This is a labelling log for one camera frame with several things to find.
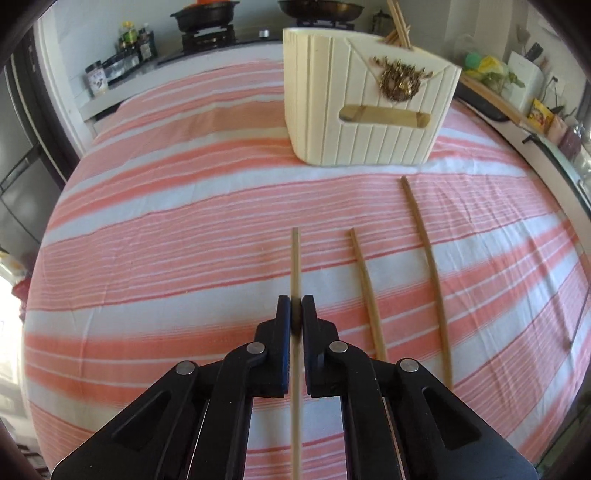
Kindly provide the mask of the pink white striped tablecloth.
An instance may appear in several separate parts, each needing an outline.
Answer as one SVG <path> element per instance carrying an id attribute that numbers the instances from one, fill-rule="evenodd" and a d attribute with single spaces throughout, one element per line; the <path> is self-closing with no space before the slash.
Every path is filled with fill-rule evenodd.
<path id="1" fill-rule="evenodd" d="M 376 350 L 362 252 L 391 361 L 442 371 L 435 296 L 401 183 L 437 262 L 455 393 L 537 461 L 590 361 L 588 266 L 543 182 L 454 103 L 418 168 L 315 168 L 294 156 L 283 66 L 235 64 L 124 102 L 80 161 L 32 275 L 24 375 L 57 465 L 177 362 L 252 340 L 290 289 L 343 341 Z"/>

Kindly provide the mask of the grey double door refrigerator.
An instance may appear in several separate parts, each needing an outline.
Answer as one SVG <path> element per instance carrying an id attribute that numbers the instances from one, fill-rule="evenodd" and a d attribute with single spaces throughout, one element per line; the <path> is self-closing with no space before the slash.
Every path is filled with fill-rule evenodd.
<path id="1" fill-rule="evenodd" d="M 65 178 L 30 122 L 11 65 L 1 70 L 1 249 L 31 270 Z"/>

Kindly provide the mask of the green plastic cutting board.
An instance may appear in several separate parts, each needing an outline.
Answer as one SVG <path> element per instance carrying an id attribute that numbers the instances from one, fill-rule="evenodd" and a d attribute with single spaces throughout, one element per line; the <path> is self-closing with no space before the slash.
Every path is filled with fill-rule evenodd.
<path id="1" fill-rule="evenodd" d="M 590 216 L 590 190 L 586 187 L 584 178 L 568 160 L 560 149 L 545 137 L 531 133 L 521 143 L 535 145 L 558 170 L 562 178 L 569 185 L 587 216 Z"/>

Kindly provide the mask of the cream plastic utensil holder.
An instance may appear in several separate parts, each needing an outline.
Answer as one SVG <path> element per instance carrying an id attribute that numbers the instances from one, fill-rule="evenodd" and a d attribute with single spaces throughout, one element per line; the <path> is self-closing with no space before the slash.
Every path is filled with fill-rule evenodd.
<path id="1" fill-rule="evenodd" d="M 421 165 L 460 73 L 444 58 L 376 35 L 287 28 L 284 119 L 294 154 L 322 167 Z"/>

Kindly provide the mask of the wooden cutting board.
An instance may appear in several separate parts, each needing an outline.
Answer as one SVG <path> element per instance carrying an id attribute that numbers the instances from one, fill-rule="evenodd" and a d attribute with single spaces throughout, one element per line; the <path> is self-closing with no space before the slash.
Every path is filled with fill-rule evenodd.
<path id="1" fill-rule="evenodd" d="M 455 97 L 492 127 L 513 124 L 528 133 L 539 134 L 539 130 L 516 107 L 465 73 L 460 76 Z"/>

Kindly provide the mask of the yellow snack packet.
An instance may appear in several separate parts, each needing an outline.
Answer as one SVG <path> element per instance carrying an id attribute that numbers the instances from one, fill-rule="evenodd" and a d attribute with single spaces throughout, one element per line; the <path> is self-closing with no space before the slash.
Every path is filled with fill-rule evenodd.
<path id="1" fill-rule="evenodd" d="M 552 124 L 554 113 L 543 102 L 535 98 L 527 118 L 539 133 L 545 135 Z"/>

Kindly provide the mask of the white label spice jar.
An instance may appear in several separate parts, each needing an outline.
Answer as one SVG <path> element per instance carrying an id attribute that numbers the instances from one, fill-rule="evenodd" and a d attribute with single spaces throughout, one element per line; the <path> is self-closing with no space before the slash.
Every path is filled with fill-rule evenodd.
<path id="1" fill-rule="evenodd" d="M 96 61 L 85 68 L 89 90 L 93 98 L 108 91 L 108 81 L 101 61 Z"/>

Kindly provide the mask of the plastic bag with produce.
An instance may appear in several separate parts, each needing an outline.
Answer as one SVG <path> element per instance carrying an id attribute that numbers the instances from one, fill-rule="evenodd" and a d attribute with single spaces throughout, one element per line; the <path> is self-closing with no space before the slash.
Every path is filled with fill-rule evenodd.
<path id="1" fill-rule="evenodd" d="M 513 87 L 525 87 L 525 83 L 505 62 L 495 56 L 485 55 L 469 34 L 463 34 L 456 39 L 453 54 L 467 76 L 497 94 L 509 92 Z"/>

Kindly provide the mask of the spice jar rack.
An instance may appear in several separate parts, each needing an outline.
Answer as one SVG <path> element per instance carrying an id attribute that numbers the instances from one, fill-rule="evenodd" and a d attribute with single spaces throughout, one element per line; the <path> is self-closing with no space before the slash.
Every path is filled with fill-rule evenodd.
<path id="1" fill-rule="evenodd" d="M 125 79 L 140 65 L 140 58 L 135 50 L 117 53 L 102 63 L 107 84 L 112 86 Z"/>

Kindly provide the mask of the white knife block holder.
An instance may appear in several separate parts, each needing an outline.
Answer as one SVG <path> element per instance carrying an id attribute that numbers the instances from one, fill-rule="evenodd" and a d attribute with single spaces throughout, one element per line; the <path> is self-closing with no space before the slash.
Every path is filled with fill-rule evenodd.
<path id="1" fill-rule="evenodd" d="M 515 51 L 512 51 L 509 56 L 508 68 L 509 72 L 515 74 L 523 86 L 506 83 L 502 96 L 523 115 L 527 115 L 533 100 L 542 90 L 544 74 L 536 64 Z"/>

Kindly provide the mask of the black gas stove top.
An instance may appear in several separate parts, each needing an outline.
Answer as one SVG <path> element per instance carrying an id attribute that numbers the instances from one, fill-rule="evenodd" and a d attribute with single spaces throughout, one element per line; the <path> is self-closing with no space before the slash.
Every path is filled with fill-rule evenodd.
<path id="1" fill-rule="evenodd" d="M 195 55 L 253 44 L 279 42 L 280 34 L 268 29 L 259 30 L 256 35 L 236 34 L 232 25 L 215 27 L 204 32 L 182 33 L 181 49 L 160 57 L 157 66 L 182 60 Z"/>

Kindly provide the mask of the sauce bottles group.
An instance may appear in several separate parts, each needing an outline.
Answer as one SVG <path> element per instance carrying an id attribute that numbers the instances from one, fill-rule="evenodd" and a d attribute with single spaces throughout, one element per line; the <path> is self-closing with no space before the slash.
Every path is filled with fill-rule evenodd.
<path id="1" fill-rule="evenodd" d="M 118 50 L 126 53 L 134 52 L 139 62 L 154 60 L 157 50 L 153 31 L 148 23 L 137 28 L 131 21 L 124 21 L 119 29 Z"/>

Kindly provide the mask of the dark glass kettle jug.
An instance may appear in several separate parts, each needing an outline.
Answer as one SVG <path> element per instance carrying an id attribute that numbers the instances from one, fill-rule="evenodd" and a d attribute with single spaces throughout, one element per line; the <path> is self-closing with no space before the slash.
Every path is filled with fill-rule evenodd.
<path id="1" fill-rule="evenodd" d="M 378 10 L 372 16 L 370 23 L 370 32 L 379 36 L 386 36 L 394 30 L 394 21 L 392 16 L 383 9 Z"/>

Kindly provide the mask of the black pot with red lid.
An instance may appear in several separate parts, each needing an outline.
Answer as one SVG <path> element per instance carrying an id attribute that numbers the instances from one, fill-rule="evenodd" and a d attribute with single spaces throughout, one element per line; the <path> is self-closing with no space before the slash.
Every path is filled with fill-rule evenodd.
<path id="1" fill-rule="evenodd" d="M 182 33 L 228 26 L 235 18 L 238 1 L 214 1 L 206 4 L 193 4 L 170 15 Z"/>

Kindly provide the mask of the dark wok with glass lid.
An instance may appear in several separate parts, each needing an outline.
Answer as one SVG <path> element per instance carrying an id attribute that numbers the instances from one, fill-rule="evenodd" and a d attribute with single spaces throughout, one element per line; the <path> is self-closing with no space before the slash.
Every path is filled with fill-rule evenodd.
<path id="1" fill-rule="evenodd" d="M 348 23 L 358 19 L 362 5 L 341 1 L 278 1 L 284 14 L 297 20 L 332 21 Z"/>

